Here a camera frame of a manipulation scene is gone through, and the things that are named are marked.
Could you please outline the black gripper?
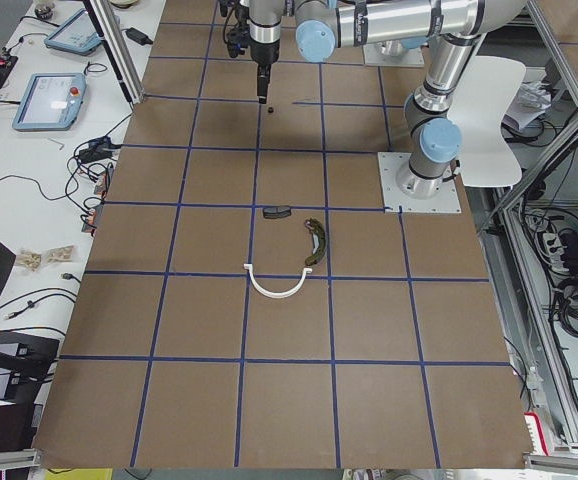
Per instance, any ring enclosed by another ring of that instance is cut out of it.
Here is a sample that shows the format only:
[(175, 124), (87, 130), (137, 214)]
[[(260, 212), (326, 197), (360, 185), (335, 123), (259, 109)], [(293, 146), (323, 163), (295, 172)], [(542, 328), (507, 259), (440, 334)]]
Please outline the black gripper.
[(271, 66), (278, 61), (280, 43), (250, 43), (251, 58), (257, 63), (256, 93), (258, 102), (266, 104), (271, 77)]

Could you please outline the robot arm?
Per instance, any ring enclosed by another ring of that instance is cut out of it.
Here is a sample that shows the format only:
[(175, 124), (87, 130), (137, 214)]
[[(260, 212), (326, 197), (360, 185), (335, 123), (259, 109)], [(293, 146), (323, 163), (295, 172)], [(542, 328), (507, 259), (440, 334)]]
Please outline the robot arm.
[(304, 60), (322, 63), (335, 50), (389, 41), (431, 42), (434, 49), (420, 84), (403, 109), (412, 153), (396, 174), (407, 196), (427, 199), (459, 155), (461, 131), (449, 120), (453, 96), (482, 38), (514, 19), (522, 1), (238, 1), (240, 21), (257, 65), (257, 95), (267, 99), (277, 62), (281, 23), (295, 21), (295, 41)]

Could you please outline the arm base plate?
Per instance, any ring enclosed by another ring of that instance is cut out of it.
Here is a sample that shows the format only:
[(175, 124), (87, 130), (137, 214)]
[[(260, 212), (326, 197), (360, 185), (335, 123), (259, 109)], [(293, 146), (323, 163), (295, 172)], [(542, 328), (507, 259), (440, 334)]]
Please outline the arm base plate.
[(384, 210), (387, 213), (460, 214), (460, 200), (449, 166), (439, 178), (422, 179), (410, 169), (410, 153), (379, 152)]

